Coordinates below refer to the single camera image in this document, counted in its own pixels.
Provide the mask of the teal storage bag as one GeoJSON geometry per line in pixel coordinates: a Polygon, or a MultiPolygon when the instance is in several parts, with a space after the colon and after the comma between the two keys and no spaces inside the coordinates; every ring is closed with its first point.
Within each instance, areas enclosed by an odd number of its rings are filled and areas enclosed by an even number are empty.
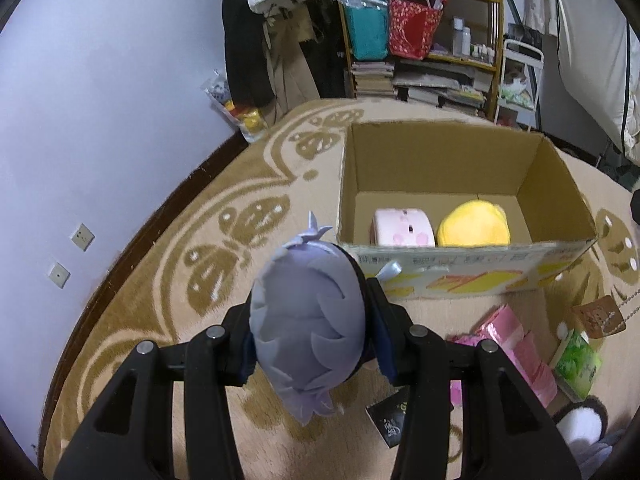
{"type": "Polygon", "coordinates": [[[341,3],[356,60],[384,60],[388,55],[387,0],[341,0],[341,3]]]}

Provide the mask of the pink roll plush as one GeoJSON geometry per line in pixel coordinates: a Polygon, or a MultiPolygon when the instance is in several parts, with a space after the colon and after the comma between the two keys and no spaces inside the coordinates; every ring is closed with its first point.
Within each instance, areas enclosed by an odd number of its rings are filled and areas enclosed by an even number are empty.
{"type": "Polygon", "coordinates": [[[373,245],[385,247],[434,247],[430,219],[422,209],[381,208],[374,212],[370,227],[373,245]]]}

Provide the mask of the open cardboard box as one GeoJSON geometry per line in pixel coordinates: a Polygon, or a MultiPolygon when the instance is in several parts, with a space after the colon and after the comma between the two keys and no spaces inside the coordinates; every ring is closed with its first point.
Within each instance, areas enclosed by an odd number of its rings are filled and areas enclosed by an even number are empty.
{"type": "Polygon", "coordinates": [[[550,283],[597,240],[562,154],[540,133],[489,122],[356,122],[346,133],[337,243],[374,275],[402,272],[390,295],[498,295],[550,283]],[[483,247],[382,246],[375,211],[420,209],[434,229],[457,207],[484,200],[506,214],[511,243],[483,247]]]}

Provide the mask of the pink tissue pack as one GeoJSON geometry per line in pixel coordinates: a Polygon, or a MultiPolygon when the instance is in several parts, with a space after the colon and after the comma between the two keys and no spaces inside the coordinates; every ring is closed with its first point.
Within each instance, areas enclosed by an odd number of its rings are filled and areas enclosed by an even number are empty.
{"type": "Polygon", "coordinates": [[[472,347],[484,339],[495,341],[506,352],[540,403],[548,408],[558,394],[551,368],[541,359],[534,334],[524,330],[522,323],[507,304],[489,313],[474,332],[449,338],[456,344],[472,347]]]}

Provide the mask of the red gift bag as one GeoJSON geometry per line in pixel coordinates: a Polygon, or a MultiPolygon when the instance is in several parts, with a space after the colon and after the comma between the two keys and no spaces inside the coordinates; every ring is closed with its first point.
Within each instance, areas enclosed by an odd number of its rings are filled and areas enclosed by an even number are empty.
{"type": "Polygon", "coordinates": [[[388,50],[398,58],[421,61],[430,53],[447,0],[388,0],[388,50]]]}

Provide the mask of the green tissue pack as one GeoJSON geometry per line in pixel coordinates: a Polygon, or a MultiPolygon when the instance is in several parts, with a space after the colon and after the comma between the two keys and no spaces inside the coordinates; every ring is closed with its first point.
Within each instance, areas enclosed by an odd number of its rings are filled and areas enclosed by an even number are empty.
{"type": "Polygon", "coordinates": [[[570,330],[556,350],[550,367],[556,384],[572,402],[585,401],[598,370],[600,356],[577,330],[570,330]]]}

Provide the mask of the white rolling cart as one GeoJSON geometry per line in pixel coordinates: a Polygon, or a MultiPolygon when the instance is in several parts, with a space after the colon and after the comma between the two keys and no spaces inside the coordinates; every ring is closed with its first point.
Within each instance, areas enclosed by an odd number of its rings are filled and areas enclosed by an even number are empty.
{"type": "Polygon", "coordinates": [[[544,52],[527,42],[503,40],[494,123],[539,129],[544,52]]]}

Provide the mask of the cream duvet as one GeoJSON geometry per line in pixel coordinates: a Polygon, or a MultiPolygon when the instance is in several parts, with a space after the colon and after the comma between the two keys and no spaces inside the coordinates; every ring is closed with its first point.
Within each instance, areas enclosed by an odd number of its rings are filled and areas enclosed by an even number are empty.
{"type": "Polygon", "coordinates": [[[556,0],[556,10],[566,90],[638,165],[638,36],[615,0],[556,0]]]}

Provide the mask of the purple haired plush doll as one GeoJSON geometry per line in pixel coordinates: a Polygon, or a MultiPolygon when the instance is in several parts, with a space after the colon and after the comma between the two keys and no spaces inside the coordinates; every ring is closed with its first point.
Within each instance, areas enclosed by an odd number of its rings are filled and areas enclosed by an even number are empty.
{"type": "Polygon", "coordinates": [[[374,359],[364,276],[314,214],[255,278],[250,333],[257,362],[284,407],[305,426],[334,413],[331,391],[374,359]]]}

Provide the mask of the pink fluffy plush toy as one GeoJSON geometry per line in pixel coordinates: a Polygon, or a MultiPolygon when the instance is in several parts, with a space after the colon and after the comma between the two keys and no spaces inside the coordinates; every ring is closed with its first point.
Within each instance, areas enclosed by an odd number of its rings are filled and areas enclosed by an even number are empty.
{"type": "Polygon", "coordinates": [[[626,431],[608,430],[608,411],[596,396],[567,404],[552,419],[576,460],[582,480],[593,477],[626,431]]]}

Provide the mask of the wooden shelf unit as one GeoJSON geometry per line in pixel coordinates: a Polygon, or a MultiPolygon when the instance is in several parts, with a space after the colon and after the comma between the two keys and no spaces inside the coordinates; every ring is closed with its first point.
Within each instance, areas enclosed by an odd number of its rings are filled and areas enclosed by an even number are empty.
{"type": "Polygon", "coordinates": [[[440,102],[493,118],[503,40],[503,0],[337,0],[354,96],[406,98],[431,72],[440,102]]]}

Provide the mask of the brown paper tag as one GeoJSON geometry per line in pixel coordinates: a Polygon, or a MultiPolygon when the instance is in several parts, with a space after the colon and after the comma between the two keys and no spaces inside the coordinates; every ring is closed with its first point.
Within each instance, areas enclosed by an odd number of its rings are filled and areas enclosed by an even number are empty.
{"type": "Polygon", "coordinates": [[[572,311],[590,339],[602,339],[626,328],[622,312],[611,295],[574,306],[572,311]]]}

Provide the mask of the white wall socket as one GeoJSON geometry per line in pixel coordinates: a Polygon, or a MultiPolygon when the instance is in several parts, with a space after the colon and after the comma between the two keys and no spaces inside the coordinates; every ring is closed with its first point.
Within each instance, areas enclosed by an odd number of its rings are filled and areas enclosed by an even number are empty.
{"type": "Polygon", "coordinates": [[[48,273],[49,280],[58,286],[58,288],[63,289],[70,279],[70,271],[66,269],[62,263],[55,262],[48,273]]]}
{"type": "Polygon", "coordinates": [[[70,240],[82,251],[85,252],[94,240],[93,232],[81,223],[70,236],[70,240]]]}

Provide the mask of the stack of books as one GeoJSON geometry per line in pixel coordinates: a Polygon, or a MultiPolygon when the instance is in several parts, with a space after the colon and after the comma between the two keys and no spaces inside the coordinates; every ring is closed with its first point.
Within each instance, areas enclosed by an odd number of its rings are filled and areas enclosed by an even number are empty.
{"type": "Polygon", "coordinates": [[[394,73],[394,62],[353,62],[352,79],[355,85],[355,96],[395,99],[397,90],[394,86],[394,73]]]}

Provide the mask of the yellow round plush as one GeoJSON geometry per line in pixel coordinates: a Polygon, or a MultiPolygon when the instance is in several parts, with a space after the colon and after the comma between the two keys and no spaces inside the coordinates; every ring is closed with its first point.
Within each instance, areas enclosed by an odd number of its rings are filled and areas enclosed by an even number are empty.
{"type": "Polygon", "coordinates": [[[440,222],[436,240],[442,247],[506,246],[511,243],[511,231],[499,205],[469,200],[440,222]]]}

